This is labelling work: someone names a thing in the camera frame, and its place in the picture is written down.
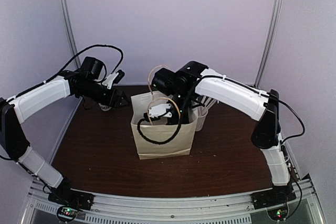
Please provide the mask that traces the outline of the brown paper takeout bag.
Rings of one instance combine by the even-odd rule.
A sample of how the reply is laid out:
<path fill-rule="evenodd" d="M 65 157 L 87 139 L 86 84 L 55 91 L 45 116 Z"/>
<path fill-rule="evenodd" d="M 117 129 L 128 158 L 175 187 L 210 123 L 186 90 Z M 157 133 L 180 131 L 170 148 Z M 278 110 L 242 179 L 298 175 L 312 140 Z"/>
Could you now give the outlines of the brown paper takeout bag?
<path fill-rule="evenodd" d="M 133 115 L 130 125 L 141 160 L 188 155 L 193 144 L 197 123 L 197 97 L 192 99 L 189 124 L 167 125 L 167 118 L 172 116 L 172 105 L 169 102 L 176 109 L 178 107 L 168 95 L 152 85 L 155 73 L 161 68 L 171 70 L 165 65 L 154 67 L 148 75 L 149 91 L 131 97 Z"/>

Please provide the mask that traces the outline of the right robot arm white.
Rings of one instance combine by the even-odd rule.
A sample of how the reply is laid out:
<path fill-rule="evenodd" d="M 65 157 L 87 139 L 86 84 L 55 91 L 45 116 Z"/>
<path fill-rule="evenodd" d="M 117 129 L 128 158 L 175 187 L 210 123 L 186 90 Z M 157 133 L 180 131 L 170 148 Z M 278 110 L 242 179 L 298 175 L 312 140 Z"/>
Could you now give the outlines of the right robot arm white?
<path fill-rule="evenodd" d="M 208 66 L 190 61 L 176 72 L 165 71 L 168 95 L 185 100 L 206 96 L 237 109 L 257 122 L 251 142 L 261 149 L 271 173 L 269 192 L 272 203 L 279 204 L 289 196 L 290 175 L 279 137 L 278 101 L 275 92 L 266 92 L 242 84 Z"/>

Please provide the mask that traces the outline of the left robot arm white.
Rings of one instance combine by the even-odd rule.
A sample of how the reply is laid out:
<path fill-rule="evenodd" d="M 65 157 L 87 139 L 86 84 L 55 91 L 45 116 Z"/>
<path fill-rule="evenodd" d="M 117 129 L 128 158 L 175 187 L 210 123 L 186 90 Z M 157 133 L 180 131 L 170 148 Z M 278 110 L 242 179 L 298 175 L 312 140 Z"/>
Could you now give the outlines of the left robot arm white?
<path fill-rule="evenodd" d="M 122 70 L 117 70 L 99 83 L 79 71 L 65 70 L 25 94 L 1 99 L 1 146 L 8 160 L 56 189 L 56 198 L 64 205 L 71 205 L 76 199 L 75 192 L 63 185 L 66 182 L 64 175 L 34 150 L 29 137 L 36 136 L 36 133 L 28 127 L 32 126 L 36 130 L 37 123 L 32 120 L 37 118 L 37 114 L 70 96 L 90 98 L 103 110 L 126 106 L 126 95 L 115 88 L 124 75 Z"/>

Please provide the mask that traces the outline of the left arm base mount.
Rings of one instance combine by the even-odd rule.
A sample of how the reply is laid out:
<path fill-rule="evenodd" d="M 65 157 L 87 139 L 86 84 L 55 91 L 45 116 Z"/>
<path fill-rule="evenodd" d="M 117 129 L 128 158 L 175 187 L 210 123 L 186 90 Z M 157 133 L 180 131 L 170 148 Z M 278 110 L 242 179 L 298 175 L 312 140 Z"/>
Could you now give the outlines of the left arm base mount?
<path fill-rule="evenodd" d="M 51 187 L 45 181 L 43 192 L 48 200 L 60 206 L 56 210 L 56 217 L 61 223 L 70 223 L 76 219 L 80 212 L 90 210 L 95 196 L 92 193 L 77 191 L 71 188 L 71 181 L 64 177 L 58 187 Z"/>

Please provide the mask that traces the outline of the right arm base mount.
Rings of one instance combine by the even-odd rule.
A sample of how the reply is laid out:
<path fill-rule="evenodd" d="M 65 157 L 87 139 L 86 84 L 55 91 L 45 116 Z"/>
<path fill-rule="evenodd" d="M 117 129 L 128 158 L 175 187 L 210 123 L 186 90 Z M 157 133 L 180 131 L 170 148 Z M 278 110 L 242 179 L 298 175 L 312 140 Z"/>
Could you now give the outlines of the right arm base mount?
<path fill-rule="evenodd" d="M 293 188 L 295 183 L 299 188 L 299 201 L 296 207 L 292 210 L 289 208 L 289 202 L 297 199 Z M 254 209 L 267 209 L 267 215 L 276 223 L 285 222 L 298 210 L 302 202 L 302 189 L 298 180 L 291 176 L 290 181 L 285 186 L 273 186 L 269 190 L 264 190 L 251 194 L 251 200 Z"/>

